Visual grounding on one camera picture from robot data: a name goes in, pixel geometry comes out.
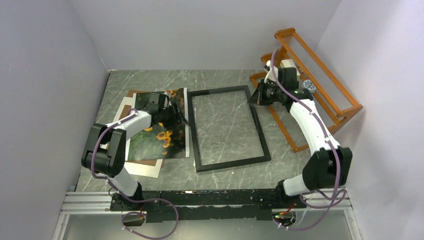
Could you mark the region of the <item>brown backing board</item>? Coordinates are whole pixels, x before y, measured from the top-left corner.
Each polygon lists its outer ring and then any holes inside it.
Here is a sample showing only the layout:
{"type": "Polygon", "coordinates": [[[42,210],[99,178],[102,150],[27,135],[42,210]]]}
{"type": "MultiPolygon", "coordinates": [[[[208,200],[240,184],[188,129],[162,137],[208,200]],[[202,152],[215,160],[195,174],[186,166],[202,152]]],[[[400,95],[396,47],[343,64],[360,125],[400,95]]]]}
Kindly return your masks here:
{"type": "MultiPolygon", "coordinates": [[[[126,117],[127,115],[129,115],[130,108],[135,102],[135,100],[133,99],[133,95],[137,93],[143,93],[143,91],[134,90],[134,89],[130,89],[128,91],[127,95],[121,101],[121,104],[115,115],[114,121],[120,120],[126,117]]],[[[126,161],[130,164],[140,164],[140,165],[153,166],[153,167],[157,164],[156,159],[151,159],[151,160],[128,160],[127,159],[126,161]]]]}

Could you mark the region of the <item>white mat board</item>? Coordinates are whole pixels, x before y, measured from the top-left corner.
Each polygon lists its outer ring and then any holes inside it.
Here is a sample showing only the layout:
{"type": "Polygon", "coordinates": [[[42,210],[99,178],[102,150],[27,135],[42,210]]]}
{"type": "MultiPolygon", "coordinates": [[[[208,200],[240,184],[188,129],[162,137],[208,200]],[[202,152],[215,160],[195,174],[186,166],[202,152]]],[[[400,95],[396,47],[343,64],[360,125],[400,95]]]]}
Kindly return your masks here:
{"type": "MultiPolygon", "coordinates": [[[[119,120],[114,121],[113,119],[113,121],[110,123],[107,123],[106,126],[110,126],[113,123],[118,122],[119,120]]],[[[162,164],[163,164],[163,159],[157,159],[155,166],[148,166],[143,164],[135,164],[135,163],[127,162],[129,157],[131,138],[129,137],[128,133],[126,135],[127,137],[126,137],[126,143],[125,143],[124,168],[131,175],[150,177],[155,179],[158,178],[162,164]]]]}

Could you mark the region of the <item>sunflower photo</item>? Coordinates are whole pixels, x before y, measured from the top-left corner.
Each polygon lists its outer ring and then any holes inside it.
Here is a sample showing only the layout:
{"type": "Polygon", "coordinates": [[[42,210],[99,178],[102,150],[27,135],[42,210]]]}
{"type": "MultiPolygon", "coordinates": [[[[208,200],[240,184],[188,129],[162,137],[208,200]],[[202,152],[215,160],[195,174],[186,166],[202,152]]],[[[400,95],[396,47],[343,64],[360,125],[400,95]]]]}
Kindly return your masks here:
{"type": "MultiPolygon", "coordinates": [[[[180,107],[183,116],[187,119],[186,97],[188,89],[178,88],[166,90],[171,101],[180,107]]],[[[141,90],[129,90],[127,97],[134,101],[133,108],[139,108],[142,102],[148,100],[148,93],[141,90]]],[[[182,159],[190,156],[190,143],[188,136],[189,126],[181,124],[172,128],[164,128],[162,123],[155,124],[135,134],[128,140],[127,161],[141,163],[159,159],[182,159]]]]}

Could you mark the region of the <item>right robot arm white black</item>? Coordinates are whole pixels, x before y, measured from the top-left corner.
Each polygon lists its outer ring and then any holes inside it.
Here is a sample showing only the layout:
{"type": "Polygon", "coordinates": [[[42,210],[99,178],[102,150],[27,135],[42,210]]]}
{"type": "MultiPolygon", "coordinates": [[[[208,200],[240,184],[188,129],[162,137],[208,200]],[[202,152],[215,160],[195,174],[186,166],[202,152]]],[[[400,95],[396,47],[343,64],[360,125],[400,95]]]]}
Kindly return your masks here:
{"type": "Polygon", "coordinates": [[[346,183],[352,151],[342,147],[320,117],[309,90],[300,87],[295,67],[265,67],[266,75],[248,99],[250,105],[282,104],[297,122],[310,151],[301,174],[277,184],[275,202],[288,207],[294,196],[324,188],[338,189],[346,183]]]}

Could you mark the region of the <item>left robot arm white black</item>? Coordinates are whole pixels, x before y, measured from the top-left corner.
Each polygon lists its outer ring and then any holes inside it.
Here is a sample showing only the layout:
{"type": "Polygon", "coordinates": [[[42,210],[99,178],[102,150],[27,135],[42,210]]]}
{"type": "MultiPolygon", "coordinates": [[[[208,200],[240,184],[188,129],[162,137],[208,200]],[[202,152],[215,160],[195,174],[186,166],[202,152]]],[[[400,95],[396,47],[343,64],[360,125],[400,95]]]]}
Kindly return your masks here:
{"type": "Polygon", "coordinates": [[[137,210],[143,203],[142,185],[125,169],[126,144],[140,131],[162,124],[171,130],[188,123],[171,94],[146,92],[136,100],[129,114],[108,124],[91,126],[81,155],[82,167],[90,170],[94,179],[105,180],[123,197],[130,210],[137,210]]]}

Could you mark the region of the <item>black picture frame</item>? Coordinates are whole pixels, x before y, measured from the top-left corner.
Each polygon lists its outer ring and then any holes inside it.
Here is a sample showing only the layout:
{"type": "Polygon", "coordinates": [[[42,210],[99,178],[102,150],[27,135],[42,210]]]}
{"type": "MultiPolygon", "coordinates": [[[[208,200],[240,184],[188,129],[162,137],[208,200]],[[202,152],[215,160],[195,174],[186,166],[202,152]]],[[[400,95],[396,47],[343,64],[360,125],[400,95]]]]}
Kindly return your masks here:
{"type": "Polygon", "coordinates": [[[271,161],[271,153],[247,85],[190,91],[188,118],[197,173],[271,161]]]}

